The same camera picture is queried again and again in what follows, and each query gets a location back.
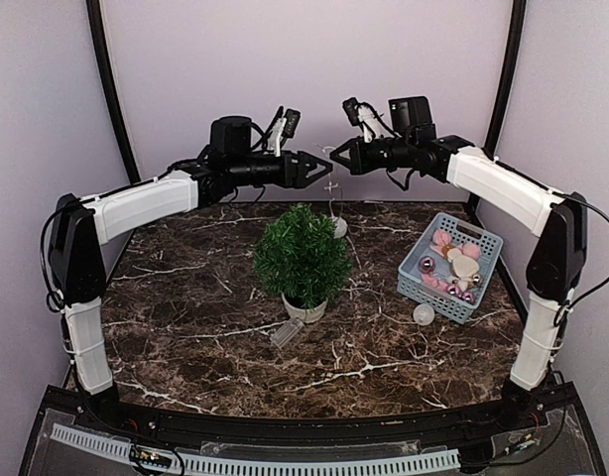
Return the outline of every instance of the white backdrop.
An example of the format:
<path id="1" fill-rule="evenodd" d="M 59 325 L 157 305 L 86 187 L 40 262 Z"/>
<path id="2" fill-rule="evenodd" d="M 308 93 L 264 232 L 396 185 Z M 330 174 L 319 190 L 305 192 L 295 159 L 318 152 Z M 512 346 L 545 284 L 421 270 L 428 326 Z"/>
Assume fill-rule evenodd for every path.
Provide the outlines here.
<path id="1" fill-rule="evenodd" d="M 353 95 L 380 112 L 387 112 L 389 98 L 425 95 L 439 135 L 482 144 L 511 2 L 122 0 L 103 6 L 119 94 L 146 178 L 196 156 L 212 120 L 248 115 L 265 128 L 280 104 L 303 114 L 289 148 L 319 153 L 315 143 L 337 146 L 358 134 L 341 109 Z M 342 171 L 339 178 L 348 199 L 467 196 L 430 178 L 415 178 L 410 193 L 383 172 L 348 178 Z M 325 198 L 323 187 L 274 188 L 265 198 Z"/>

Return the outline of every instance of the purple ball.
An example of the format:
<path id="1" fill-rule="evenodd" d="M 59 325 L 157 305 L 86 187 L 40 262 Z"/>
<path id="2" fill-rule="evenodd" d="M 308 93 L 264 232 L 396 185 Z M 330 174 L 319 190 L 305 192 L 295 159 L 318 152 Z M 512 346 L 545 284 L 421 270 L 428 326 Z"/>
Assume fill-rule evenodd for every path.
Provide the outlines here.
<path id="1" fill-rule="evenodd" d="M 429 275 L 436 269 L 436 261 L 432 256 L 424 256 L 420 259 L 418 266 L 422 273 Z"/>
<path id="2" fill-rule="evenodd" d="M 449 295 L 454 296 L 455 298 L 461 297 L 461 288 L 457 285 L 450 285 L 445 289 L 445 291 Z"/>
<path id="3" fill-rule="evenodd" d="M 466 301 L 468 304 L 474 304 L 474 302 L 476 301 L 476 297 L 470 291 L 467 291 L 467 292 L 463 293 L 461 295 L 461 299 Z"/>

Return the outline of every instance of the blue plastic basket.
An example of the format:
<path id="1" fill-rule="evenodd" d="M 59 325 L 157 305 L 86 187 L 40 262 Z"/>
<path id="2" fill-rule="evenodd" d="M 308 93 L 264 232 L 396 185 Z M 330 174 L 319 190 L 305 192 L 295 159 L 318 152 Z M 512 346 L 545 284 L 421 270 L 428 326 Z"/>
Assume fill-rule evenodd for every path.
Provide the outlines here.
<path id="1" fill-rule="evenodd" d="M 483 277 L 483 285 L 480 290 L 474 291 L 476 294 L 475 304 L 468 304 L 464 300 L 428 286 L 422 281 L 422 274 L 417 263 L 423 256 L 434 257 L 436 274 L 440 276 L 451 274 L 449 264 L 430 248 L 430 245 L 433 244 L 432 235 L 436 230 L 447 231 L 452 237 L 453 245 L 472 242 L 481 247 L 481 257 L 478 263 L 479 274 Z M 399 267 L 397 291 L 417 302 L 430 304 L 439 314 L 462 324 L 483 300 L 502 247 L 503 238 L 500 236 L 454 218 L 447 213 L 438 213 Z"/>

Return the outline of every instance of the white wall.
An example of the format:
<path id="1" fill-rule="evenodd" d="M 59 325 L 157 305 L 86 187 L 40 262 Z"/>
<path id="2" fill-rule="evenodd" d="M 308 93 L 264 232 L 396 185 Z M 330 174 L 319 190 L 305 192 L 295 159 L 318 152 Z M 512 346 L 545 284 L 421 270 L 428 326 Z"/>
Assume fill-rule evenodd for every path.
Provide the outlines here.
<path id="1" fill-rule="evenodd" d="M 265 128 L 280 104 L 303 113 L 290 148 L 319 153 L 314 143 L 338 146 L 358 134 L 341 109 L 353 95 L 380 112 L 388 112 L 389 98 L 426 95 L 440 135 L 458 134 L 481 144 L 511 9 L 508 0 L 104 5 L 143 177 L 159 174 L 173 160 L 195 157 L 212 120 L 250 115 Z M 341 176 L 348 199 L 467 197 L 431 179 L 415 178 L 412 192 L 403 193 L 383 172 L 348 179 L 342 171 Z M 324 185 L 300 192 L 270 189 L 266 199 L 325 198 Z M 255 195 L 243 191 L 241 198 Z"/>
<path id="2" fill-rule="evenodd" d="M 45 387 L 61 384 L 67 366 L 59 318 L 45 309 L 41 227 L 62 194 L 126 182 L 85 3 L 0 1 L 2 475 L 18 473 Z"/>
<path id="3" fill-rule="evenodd" d="M 609 0 L 529 2 L 498 154 L 609 213 Z M 506 239 L 504 257 L 525 293 L 534 238 L 486 203 L 481 217 Z M 596 215 L 589 218 L 578 293 L 609 273 L 609 229 Z M 609 287 L 576 307 L 558 366 L 576 384 L 609 471 Z"/>

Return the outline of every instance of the robotic arm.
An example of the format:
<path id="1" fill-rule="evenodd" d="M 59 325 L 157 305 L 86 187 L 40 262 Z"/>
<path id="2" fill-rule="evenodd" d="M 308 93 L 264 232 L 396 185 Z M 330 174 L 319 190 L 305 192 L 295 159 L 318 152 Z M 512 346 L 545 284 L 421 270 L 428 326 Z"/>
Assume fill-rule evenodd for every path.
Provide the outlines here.
<path id="1" fill-rule="evenodd" d="M 239 186 L 305 188 L 327 175 L 331 163 L 303 151 L 281 150 L 299 119 L 300 113 L 291 109 L 283 117 L 281 107 L 257 144 L 262 150 L 255 151 L 252 128 L 260 128 L 247 117 L 223 117 L 212 123 L 210 143 L 196 159 L 179 161 L 157 178 L 119 190 L 60 198 L 48 253 L 56 290 L 50 290 L 49 298 L 63 314 L 66 351 L 87 393 L 116 392 L 100 319 L 106 291 L 100 246 L 160 218 L 217 203 Z"/>
<path id="2" fill-rule="evenodd" d="M 540 238 L 527 268 L 530 308 L 523 341 L 503 388 L 504 424 L 509 425 L 529 402 L 530 391 L 544 380 L 564 334 L 566 319 L 559 317 L 586 261 L 586 208 L 580 204 L 584 197 L 567 196 L 527 178 L 460 137 L 438 138 L 425 97 L 389 101 L 393 137 L 374 134 L 369 122 L 377 118 L 385 125 L 367 103 L 351 98 L 343 108 L 364 136 L 347 141 L 330 157 L 352 175 L 399 168 L 411 169 L 407 182 L 412 172 L 429 175 L 488 200 Z M 374 115 L 364 117 L 365 108 Z"/>

